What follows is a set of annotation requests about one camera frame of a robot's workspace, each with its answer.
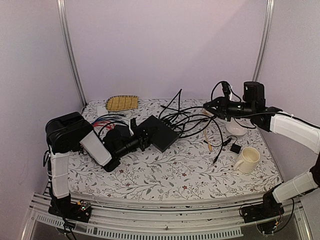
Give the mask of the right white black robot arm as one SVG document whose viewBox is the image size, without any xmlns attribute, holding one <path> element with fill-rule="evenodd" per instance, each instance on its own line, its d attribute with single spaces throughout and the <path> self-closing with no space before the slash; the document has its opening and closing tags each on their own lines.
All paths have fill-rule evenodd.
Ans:
<svg viewBox="0 0 320 240">
<path fill-rule="evenodd" d="M 220 96 L 204 103 L 203 107 L 222 120 L 249 119 L 253 125 L 266 132 L 285 136 L 316 154 L 320 152 L 319 126 L 289 115 L 280 108 L 266 107 L 264 97 L 243 97 L 242 101 L 231 101 L 228 97 Z M 319 186 L 320 162 L 316 161 L 309 170 L 267 191 L 261 204 L 243 207 L 240 214 L 245 223 L 279 216 L 284 213 L 283 202 L 308 194 Z"/>
</svg>

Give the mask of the black network switch box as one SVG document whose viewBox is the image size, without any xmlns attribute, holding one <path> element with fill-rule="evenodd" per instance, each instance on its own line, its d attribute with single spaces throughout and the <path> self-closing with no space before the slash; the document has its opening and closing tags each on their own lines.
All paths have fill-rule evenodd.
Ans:
<svg viewBox="0 0 320 240">
<path fill-rule="evenodd" d="M 153 129 L 153 135 L 149 142 L 162 153 L 179 138 L 178 133 L 165 125 L 154 115 L 149 116 L 146 120 L 140 123 L 138 127 L 142 129 Z"/>
</svg>

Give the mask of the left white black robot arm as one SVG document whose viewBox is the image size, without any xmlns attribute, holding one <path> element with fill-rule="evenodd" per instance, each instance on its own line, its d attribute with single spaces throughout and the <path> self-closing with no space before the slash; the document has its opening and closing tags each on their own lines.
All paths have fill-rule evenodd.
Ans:
<svg viewBox="0 0 320 240">
<path fill-rule="evenodd" d="M 47 166 L 51 197 L 48 212 L 62 217 L 64 221 L 87 223 L 90 220 L 90 203 L 84 200 L 71 202 L 68 184 L 71 152 L 84 148 L 106 172 L 112 172 L 120 165 L 122 157 L 137 149 L 144 151 L 148 148 L 158 129 L 157 126 L 137 125 L 133 118 L 128 126 L 132 135 L 125 136 L 119 129 L 112 129 L 104 139 L 100 139 L 93 125 L 79 112 L 50 120 L 45 126 L 48 150 L 43 160 L 43 164 Z"/>
</svg>

